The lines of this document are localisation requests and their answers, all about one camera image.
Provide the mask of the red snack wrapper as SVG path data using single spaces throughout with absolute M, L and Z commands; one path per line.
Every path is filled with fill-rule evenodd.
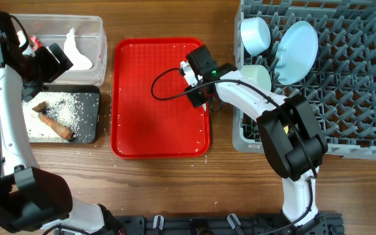
M 35 35 L 31 35 L 29 37 L 29 40 L 30 40 L 30 47 L 31 49 L 35 52 L 36 50 L 38 50 L 40 47 L 42 47 L 42 43 L 41 41 L 39 40 L 39 38 Z

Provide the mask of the white napkin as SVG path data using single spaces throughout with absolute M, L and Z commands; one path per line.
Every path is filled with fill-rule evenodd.
M 72 67 L 70 68 L 72 71 L 84 71 L 92 67 L 92 62 L 77 49 L 74 28 L 71 28 L 66 34 L 63 47 L 65 55 L 72 62 Z

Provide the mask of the brown food scrap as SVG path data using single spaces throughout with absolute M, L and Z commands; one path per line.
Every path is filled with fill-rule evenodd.
M 32 108 L 32 110 L 39 114 L 45 114 L 48 108 L 48 103 L 46 101 L 43 101 Z

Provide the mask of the green bowl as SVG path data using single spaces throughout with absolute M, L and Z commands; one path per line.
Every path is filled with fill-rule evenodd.
M 266 91 L 271 91 L 271 78 L 268 70 L 262 65 L 244 65 L 240 72 L 250 81 Z

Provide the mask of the orange carrot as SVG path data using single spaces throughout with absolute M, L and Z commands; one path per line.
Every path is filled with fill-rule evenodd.
M 68 127 L 60 124 L 59 122 L 44 114 L 39 114 L 39 119 L 47 126 L 49 126 L 60 138 L 64 140 L 70 140 L 72 138 L 73 133 Z

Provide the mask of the small light blue bowl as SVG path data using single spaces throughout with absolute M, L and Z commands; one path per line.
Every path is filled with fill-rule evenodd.
M 270 47 L 271 35 L 262 18 L 247 18 L 240 25 L 244 48 L 251 55 L 259 55 Z

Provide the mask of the large light blue plate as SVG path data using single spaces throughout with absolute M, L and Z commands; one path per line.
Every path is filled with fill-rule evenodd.
M 279 59 L 274 69 L 279 73 L 277 81 L 291 85 L 303 80 L 315 62 L 318 47 L 317 32 L 310 23 L 300 21 L 289 27 L 275 54 Z

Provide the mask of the yellow plastic cup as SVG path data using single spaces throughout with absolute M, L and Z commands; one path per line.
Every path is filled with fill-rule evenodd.
M 283 127 L 283 129 L 284 129 L 284 131 L 285 131 L 286 134 L 289 133 L 289 127 L 288 126 Z

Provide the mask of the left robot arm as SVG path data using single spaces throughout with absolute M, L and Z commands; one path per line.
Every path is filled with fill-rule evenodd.
M 124 234 L 101 204 L 73 198 L 67 182 L 42 170 L 32 152 L 22 104 L 72 67 L 57 45 L 26 54 L 22 24 L 0 11 L 0 227 L 59 234 Z

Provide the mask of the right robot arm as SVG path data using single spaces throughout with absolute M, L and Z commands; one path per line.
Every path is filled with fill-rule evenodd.
M 265 90 L 234 65 L 219 65 L 206 46 L 186 55 L 180 73 L 195 108 L 215 97 L 255 120 L 267 161 L 282 179 L 282 213 L 288 227 L 297 234 L 315 227 L 315 181 L 328 145 L 308 101 Z

